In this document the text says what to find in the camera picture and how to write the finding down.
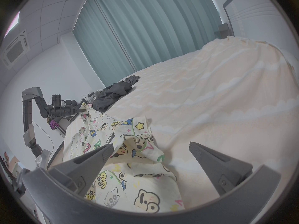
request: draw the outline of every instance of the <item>green curtain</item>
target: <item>green curtain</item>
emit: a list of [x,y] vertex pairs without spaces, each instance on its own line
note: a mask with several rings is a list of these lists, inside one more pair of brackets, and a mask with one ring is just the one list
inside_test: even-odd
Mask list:
[[87,0],[73,33],[108,86],[220,38],[212,0]]

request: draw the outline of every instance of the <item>bed sheet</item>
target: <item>bed sheet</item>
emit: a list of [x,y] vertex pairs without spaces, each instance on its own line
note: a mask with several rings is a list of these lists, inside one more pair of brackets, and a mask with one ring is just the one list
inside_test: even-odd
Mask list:
[[[177,176],[185,208],[219,195],[196,159],[197,142],[290,179],[299,157],[299,88],[281,52],[264,42],[228,37],[135,75],[133,91],[107,110],[117,120],[144,116],[164,164]],[[83,122],[67,129],[65,147]]]

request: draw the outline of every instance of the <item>air conditioner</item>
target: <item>air conditioner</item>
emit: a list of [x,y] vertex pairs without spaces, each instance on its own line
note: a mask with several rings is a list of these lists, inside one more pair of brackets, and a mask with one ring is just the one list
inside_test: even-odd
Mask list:
[[30,47],[25,29],[4,49],[1,59],[7,69],[11,69],[28,51],[30,51]]

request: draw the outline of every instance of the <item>clothing pile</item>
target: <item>clothing pile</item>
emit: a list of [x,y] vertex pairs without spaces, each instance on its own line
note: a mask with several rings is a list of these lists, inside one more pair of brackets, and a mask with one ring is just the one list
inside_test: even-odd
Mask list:
[[118,121],[83,103],[85,126],[74,135],[64,161],[105,144],[114,152],[85,198],[123,211],[160,213],[184,209],[176,176],[161,162],[146,117]]
[[132,90],[132,85],[140,79],[139,76],[130,76],[123,81],[110,85],[102,90],[97,90],[85,96],[83,99],[87,104],[100,112],[105,112],[110,105],[117,102],[122,96]]

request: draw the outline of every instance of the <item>teal curtain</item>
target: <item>teal curtain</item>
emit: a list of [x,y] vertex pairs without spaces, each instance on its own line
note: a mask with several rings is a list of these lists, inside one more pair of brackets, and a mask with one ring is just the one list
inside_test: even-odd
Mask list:
[[87,0],[73,33],[108,86],[220,38],[212,0]]

